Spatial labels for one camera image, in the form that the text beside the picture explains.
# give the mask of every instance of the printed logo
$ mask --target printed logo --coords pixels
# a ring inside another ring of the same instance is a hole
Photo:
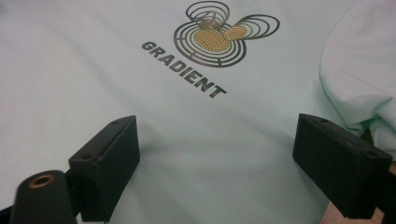
[[[279,28],[279,20],[268,15],[246,16],[231,26],[230,9],[216,1],[192,4],[186,15],[191,21],[176,29],[175,45],[186,58],[209,67],[241,62],[247,54],[245,41],[267,37]]]

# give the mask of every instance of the white fabric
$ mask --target white fabric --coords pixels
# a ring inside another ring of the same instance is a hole
[[[338,22],[320,79],[347,126],[370,124],[375,145],[396,160],[396,1],[363,0]]]
[[[299,113],[342,124],[318,67],[354,2],[224,1],[230,24],[280,21],[226,68],[174,44],[194,1],[0,2],[0,206],[26,177],[66,171],[111,120],[136,115],[141,162],[112,223],[318,223],[327,199],[291,152]],[[227,92],[202,92],[144,49],[149,41]]]

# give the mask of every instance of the letter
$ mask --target letter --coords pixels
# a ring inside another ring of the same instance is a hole
[[[165,65],[168,66],[169,63],[171,63],[174,59],[175,59],[175,56],[173,56],[172,54],[169,54],[168,56],[159,58],[158,61],[164,62]]]
[[[149,54],[153,54],[153,53],[155,53],[155,54],[154,54],[154,58],[157,58],[158,55],[164,54],[164,53],[165,53],[165,50],[162,49],[162,48],[160,48],[160,47],[158,47],[158,48],[156,48],[156,49],[154,49],[154,50],[152,50],[152,51],[149,52]]]
[[[154,42],[147,42],[142,45],[142,48],[146,50],[154,49],[155,47],[157,47],[157,45]]]
[[[207,78],[203,77],[201,80],[199,80],[197,83],[195,83],[195,87],[199,87],[201,85],[201,91],[205,92],[207,89],[211,88],[215,83],[211,82],[207,84]]]
[[[191,67],[186,68],[186,70],[184,70],[182,73],[180,73],[181,77],[184,77],[184,75],[186,75],[188,72],[190,72],[192,70]]]
[[[199,74],[197,71],[194,70],[190,72],[186,77],[184,77],[184,79],[186,79],[188,82],[192,84],[194,83],[194,79],[201,76],[202,76],[201,74]]]
[[[172,64],[169,68],[172,69],[174,72],[180,72],[185,67],[186,67],[186,64],[184,64],[182,61],[178,61],[178,62],[175,62],[174,64]]]
[[[212,94],[210,94],[209,96],[214,98],[217,94],[219,94],[220,92],[223,92],[224,94],[227,93],[227,91],[225,91],[224,89],[222,89],[220,86],[215,86],[216,90],[212,92]]]

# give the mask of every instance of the bee graphic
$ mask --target bee graphic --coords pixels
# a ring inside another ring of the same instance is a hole
[[[175,30],[177,50],[191,61],[209,67],[229,67],[242,61],[246,41],[272,35],[279,20],[268,15],[250,15],[235,25],[227,24],[230,9],[216,1],[202,1],[186,10],[190,22]]]

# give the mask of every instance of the bee wing graphic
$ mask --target bee wing graphic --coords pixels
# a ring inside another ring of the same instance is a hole
[[[202,1],[189,6],[186,15],[191,21],[215,21],[222,27],[230,17],[230,9],[221,2]]]
[[[233,27],[245,29],[245,34],[239,39],[252,40],[272,35],[279,28],[277,18],[267,15],[250,15],[242,18]]]

